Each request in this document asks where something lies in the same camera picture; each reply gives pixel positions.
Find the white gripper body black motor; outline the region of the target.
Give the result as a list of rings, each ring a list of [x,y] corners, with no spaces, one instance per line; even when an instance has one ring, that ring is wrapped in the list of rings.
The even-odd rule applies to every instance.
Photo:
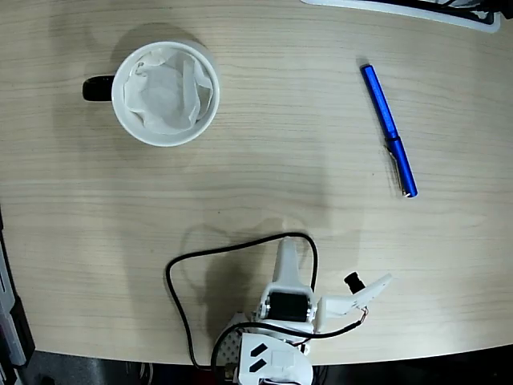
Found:
[[[313,304],[306,294],[270,292],[257,307],[252,320],[312,333],[313,313]]]

